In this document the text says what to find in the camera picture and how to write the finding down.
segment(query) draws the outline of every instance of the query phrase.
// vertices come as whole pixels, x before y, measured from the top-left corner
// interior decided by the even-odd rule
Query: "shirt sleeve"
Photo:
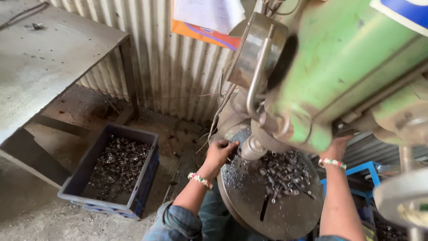
[[[340,238],[337,236],[321,236],[315,239],[315,241],[349,241],[348,239],[345,238]]]
[[[172,201],[164,203],[158,209],[158,217],[143,237],[143,241],[202,240],[202,223],[191,211],[180,206],[173,206]]]

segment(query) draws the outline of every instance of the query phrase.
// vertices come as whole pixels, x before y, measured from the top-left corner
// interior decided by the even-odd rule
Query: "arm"
[[[239,142],[229,144],[227,140],[212,143],[208,149],[207,158],[197,174],[207,179],[209,182],[212,182],[219,174],[221,167],[226,163],[227,156],[238,144]],[[208,188],[206,186],[192,179],[173,202],[173,205],[183,207],[192,211],[194,215],[198,215],[199,208],[201,208],[207,190]]]
[[[320,159],[341,161],[346,142],[352,136],[334,139]],[[327,172],[327,195],[321,214],[320,236],[335,235],[352,241],[365,241],[360,217],[349,189],[345,171],[331,164],[324,165]]]
[[[226,163],[227,156],[238,144],[239,142],[229,144],[227,140],[213,142],[197,174],[211,182]],[[161,205],[155,223],[146,232],[143,241],[202,240],[202,223],[197,215],[207,190],[202,183],[193,179],[189,181],[174,202]]]

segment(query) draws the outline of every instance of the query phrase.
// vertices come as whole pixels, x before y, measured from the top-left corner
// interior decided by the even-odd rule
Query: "paper sheet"
[[[245,19],[240,0],[174,0],[174,19],[229,34]]]

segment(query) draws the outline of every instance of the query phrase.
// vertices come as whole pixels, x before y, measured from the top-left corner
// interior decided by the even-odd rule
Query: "circular machine table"
[[[251,135],[244,129],[230,141],[240,141],[240,145]],[[219,174],[218,186],[223,201],[232,216],[245,228],[256,231],[273,240],[289,240],[308,234],[317,224],[324,201],[323,188],[318,174],[306,155],[303,160],[311,174],[310,186],[306,188],[315,200],[300,193],[297,196],[283,195],[276,202],[267,202],[265,215],[261,221],[264,194],[267,181],[259,172],[244,173],[238,170],[238,156],[231,165],[224,165]]]

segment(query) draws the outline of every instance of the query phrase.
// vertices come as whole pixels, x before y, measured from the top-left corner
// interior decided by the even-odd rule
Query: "concrete floor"
[[[120,108],[125,104],[93,90],[73,86],[43,114],[97,131],[118,115],[108,107],[108,101]],[[140,120],[129,126],[159,134],[160,165],[142,220],[81,210],[58,198],[55,187],[0,157],[0,240],[141,240],[155,220],[169,181],[177,171],[179,158],[173,152],[180,155],[187,149],[198,150],[204,140],[194,144],[192,140],[197,138],[196,134],[174,130],[158,121]],[[80,137],[36,123],[29,124],[26,129],[71,172],[88,147],[88,141]]]

